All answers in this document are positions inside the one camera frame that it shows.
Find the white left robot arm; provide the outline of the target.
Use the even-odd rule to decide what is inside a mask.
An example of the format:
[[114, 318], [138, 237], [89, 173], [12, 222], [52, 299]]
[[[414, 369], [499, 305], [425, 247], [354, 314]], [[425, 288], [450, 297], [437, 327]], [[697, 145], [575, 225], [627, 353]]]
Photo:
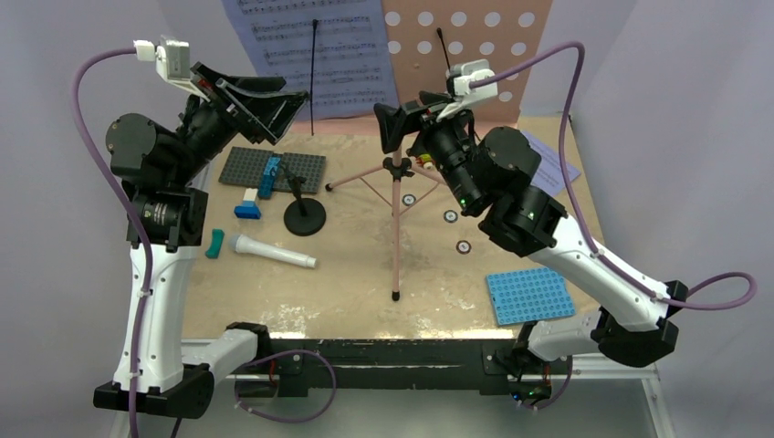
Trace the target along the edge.
[[129, 203], [133, 279], [118, 368], [94, 391], [101, 409], [197, 419], [232, 371], [271, 364], [268, 329], [257, 323], [232, 323], [218, 339], [183, 349], [184, 302], [208, 205], [193, 180], [236, 136], [278, 143], [309, 95], [286, 90], [280, 77], [228, 76], [200, 63], [191, 76], [194, 94], [176, 129], [127, 113], [106, 132], [110, 174]]

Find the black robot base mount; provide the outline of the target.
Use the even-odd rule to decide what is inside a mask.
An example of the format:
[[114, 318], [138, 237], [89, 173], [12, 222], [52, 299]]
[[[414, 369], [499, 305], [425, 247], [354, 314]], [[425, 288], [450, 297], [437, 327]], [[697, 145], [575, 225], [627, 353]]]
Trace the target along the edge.
[[271, 377], [281, 397], [311, 389], [526, 393], [546, 385], [558, 393], [570, 359], [543, 364], [513, 339], [274, 339], [261, 358], [237, 373]]

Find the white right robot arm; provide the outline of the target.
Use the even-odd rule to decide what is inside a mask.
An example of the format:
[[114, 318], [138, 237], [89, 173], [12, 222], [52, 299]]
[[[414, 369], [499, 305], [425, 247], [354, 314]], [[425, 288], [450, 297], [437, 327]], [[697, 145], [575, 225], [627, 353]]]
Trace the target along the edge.
[[413, 135], [409, 154], [430, 155], [462, 215], [478, 218], [491, 242], [554, 270], [599, 306], [555, 321], [529, 318], [512, 348], [515, 364], [533, 371], [560, 357], [599, 352], [642, 368], [671, 354], [679, 330], [669, 299], [685, 300], [685, 284], [652, 279], [586, 238], [579, 221], [533, 184], [541, 158], [528, 138], [501, 126], [477, 140], [470, 110], [442, 116], [451, 103], [425, 93], [398, 108], [375, 104], [382, 149], [396, 151]]

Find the white microphone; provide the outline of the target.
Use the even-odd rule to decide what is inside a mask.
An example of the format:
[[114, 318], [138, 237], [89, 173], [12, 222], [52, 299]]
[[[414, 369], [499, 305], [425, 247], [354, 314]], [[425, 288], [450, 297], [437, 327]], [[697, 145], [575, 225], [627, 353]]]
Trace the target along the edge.
[[238, 254], [261, 256], [278, 262], [316, 268], [317, 259], [311, 255], [302, 254], [275, 245], [258, 242], [246, 235], [233, 235], [229, 239], [229, 246]]

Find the pink music stand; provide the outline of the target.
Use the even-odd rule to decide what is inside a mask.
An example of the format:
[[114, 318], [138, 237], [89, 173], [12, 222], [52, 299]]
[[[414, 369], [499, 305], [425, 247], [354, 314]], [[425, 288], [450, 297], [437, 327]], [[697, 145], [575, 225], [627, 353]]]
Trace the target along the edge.
[[[399, 101], [416, 99], [420, 91], [446, 91], [447, 66], [485, 57], [494, 68], [504, 68], [512, 61], [526, 60], [537, 54], [552, 1], [382, 1], [382, 18], [386, 24], [387, 43], [394, 84]], [[505, 92], [510, 99], [484, 107], [481, 120], [517, 121], [520, 101], [528, 74], [519, 73]], [[354, 173], [326, 185], [326, 190], [360, 180], [369, 188], [366, 175], [384, 170], [395, 173], [392, 199], [382, 199], [391, 208], [392, 216], [392, 300], [398, 301], [401, 272], [401, 216], [434, 191], [443, 181], [436, 174], [417, 166], [409, 167], [402, 149], [386, 155], [383, 163], [366, 171]], [[403, 179], [406, 172], [415, 172], [436, 179], [427, 193], [402, 209]]]

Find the black microphone stand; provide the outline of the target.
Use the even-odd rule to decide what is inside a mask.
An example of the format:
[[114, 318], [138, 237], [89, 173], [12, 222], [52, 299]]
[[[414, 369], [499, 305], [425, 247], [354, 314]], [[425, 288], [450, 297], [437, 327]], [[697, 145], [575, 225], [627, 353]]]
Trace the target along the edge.
[[288, 182], [294, 201], [287, 207], [283, 215], [286, 228], [293, 235], [311, 236], [319, 232], [327, 220], [327, 213], [321, 202], [303, 197], [301, 188], [305, 177], [296, 175], [286, 164], [280, 163], [281, 171]]

